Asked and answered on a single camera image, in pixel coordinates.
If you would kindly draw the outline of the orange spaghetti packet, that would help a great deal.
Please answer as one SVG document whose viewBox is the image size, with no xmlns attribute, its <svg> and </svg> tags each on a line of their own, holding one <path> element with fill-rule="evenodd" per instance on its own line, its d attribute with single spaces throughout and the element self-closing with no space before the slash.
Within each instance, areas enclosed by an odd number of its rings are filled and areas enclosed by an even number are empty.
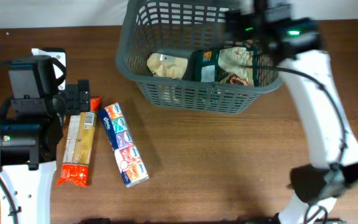
<svg viewBox="0 0 358 224">
<path fill-rule="evenodd" d="M 87 187 L 96 129 L 96 112 L 99 110 L 101 100 L 100 96 L 91 97 L 88 112 L 70 117 L 62 171 L 57 185 L 72 182 L 77 186 Z"/>
</svg>

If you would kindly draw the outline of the green Nescafe coffee bag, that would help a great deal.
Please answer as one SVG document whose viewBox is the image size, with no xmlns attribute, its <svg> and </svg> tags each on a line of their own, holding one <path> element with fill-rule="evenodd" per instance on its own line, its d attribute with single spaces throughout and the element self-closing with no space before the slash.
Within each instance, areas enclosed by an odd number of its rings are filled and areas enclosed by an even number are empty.
<svg viewBox="0 0 358 224">
<path fill-rule="evenodd" d="M 254 86 L 257 79 L 251 68 L 257 61 L 247 47 L 214 48 L 193 53 L 194 81 Z"/>
</svg>

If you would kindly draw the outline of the beige paper pouch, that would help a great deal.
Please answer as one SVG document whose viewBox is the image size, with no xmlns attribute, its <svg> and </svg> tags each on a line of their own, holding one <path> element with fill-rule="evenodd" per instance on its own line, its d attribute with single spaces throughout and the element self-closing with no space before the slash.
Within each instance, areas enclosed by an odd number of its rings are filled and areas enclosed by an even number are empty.
<svg viewBox="0 0 358 224">
<path fill-rule="evenodd" d="M 160 53 L 152 53 L 147 67 L 155 77 L 182 79 L 188 66 L 188 59 Z"/>
</svg>

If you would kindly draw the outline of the Kleenex tissue multipack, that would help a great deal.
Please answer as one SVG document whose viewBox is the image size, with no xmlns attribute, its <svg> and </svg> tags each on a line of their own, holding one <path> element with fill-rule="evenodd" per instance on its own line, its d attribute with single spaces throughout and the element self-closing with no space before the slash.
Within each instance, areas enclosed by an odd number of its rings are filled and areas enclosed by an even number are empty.
<svg viewBox="0 0 358 224">
<path fill-rule="evenodd" d="M 97 114 L 111 144 L 124 185 L 132 187 L 149 179 L 119 103 L 106 106 Z"/>
</svg>

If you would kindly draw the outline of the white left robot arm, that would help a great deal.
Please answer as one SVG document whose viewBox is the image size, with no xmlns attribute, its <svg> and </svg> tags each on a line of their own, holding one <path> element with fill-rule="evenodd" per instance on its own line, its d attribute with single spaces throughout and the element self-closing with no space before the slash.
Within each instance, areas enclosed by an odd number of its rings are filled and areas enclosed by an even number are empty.
<svg viewBox="0 0 358 224">
<path fill-rule="evenodd" d="M 13 95 L 0 108 L 2 223 L 50 223 L 50 194 L 57 146 L 66 116 L 90 110 L 90 83 L 64 90 L 67 68 L 36 55 L 6 62 Z"/>
</svg>

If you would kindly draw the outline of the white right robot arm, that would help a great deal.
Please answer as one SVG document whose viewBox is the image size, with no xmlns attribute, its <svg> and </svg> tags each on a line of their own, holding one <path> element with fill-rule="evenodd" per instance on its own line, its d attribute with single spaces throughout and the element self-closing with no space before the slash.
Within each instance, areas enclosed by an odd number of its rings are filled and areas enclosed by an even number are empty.
<svg viewBox="0 0 358 224">
<path fill-rule="evenodd" d="M 358 184 L 358 141 L 342 107 L 318 23 L 293 19 L 286 1 L 254 1 L 225 13 L 225 31 L 256 38 L 287 86 L 307 138 L 308 165 L 290 171 L 293 196 L 272 223 L 326 223 L 337 199 Z"/>
</svg>

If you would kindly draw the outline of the grey plastic basket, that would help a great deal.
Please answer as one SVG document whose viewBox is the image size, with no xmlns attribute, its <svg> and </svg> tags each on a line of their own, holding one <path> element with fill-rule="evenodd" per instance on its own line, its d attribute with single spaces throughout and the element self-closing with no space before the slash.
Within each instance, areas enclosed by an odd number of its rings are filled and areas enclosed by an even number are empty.
<svg viewBox="0 0 358 224">
<path fill-rule="evenodd" d="M 224 13 L 239 1 L 130 0 L 121 28 L 116 66 L 156 106 L 239 114 L 282 80 L 274 71 L 254 71 L 254 86 L 202 83 L 189 73 L 182 80 L 155 77 L 147 67 L 152 53 L 190 58 L 197 50 L 250 47 L 224 35 Z"/>
</svg>

